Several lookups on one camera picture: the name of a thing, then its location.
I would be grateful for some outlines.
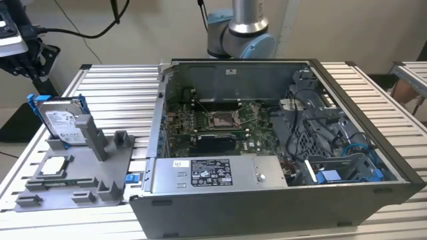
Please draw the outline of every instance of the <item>power supply label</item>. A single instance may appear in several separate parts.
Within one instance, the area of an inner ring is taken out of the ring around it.
[[[230,159],[191,160],[191,185],[194,187],[234,185]]]

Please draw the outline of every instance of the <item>sticker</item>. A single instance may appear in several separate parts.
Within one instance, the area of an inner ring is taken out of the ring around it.
[[[230,159],[191,160],[191,185],[194,187],[234,185]]]
[[[238,69],[226,69],[226,75],[237,75]]]
[[[69,144],[86,144],[86,137],[77,127],[75,115],[69,111],[47,111],[46,116],[61,138]]]
[[[174,160],[174,168],[189,168],[190,160]]]

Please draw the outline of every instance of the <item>gray plastic holder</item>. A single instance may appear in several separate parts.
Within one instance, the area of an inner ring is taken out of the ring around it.
[[[95,156],[101,162],[106,161],[109,156],[105,150],[107,139],[103,130],[98,130],[94,117],[90,114],[79,115],[75,120],[75,127],[82,130],[86,144],[94,150]]]

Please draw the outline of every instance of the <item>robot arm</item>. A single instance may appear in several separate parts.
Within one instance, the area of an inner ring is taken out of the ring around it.
[[[43,95],[59,95],[49,74],[61,51],[39,38],[21,0],[0,1],[0,68],[30,78]]]
[[[233,0],[231,9],[207,17],[207,53],[226,59],[267,59],[273,57],[277,40],[263,15],[265,1]]]

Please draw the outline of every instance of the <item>slatted metal surface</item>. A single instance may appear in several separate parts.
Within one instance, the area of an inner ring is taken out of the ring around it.
[[[427,61],[397,62],[390,72],[405,79],[418,93],[427,97]]]
[[[323,66],[363,109],[373,123],[397,147],[400,153],[427,181],[427,131],[389,97],[358,67],[343,62]],[[145,170],[145,157],[154,113],[158,86],[158,66],[94,66],[81,71],[67,95],[85,94],[99,127],[107,134],[127,130],[138,136],[130,172]],[[49,145],[42,129],[29,145],[7,180],[0,199],[0,239],[46,238],[61,233],[74,238],[145,239],[130,205],[17,213],[18,193],[25,190],[43,160]],[[127,184],[127,198],[138,184]],[[239,236],[234,239],[427,239],[427,188],[405,204],[384,207],[358,227],[345,227],[265,235]]]

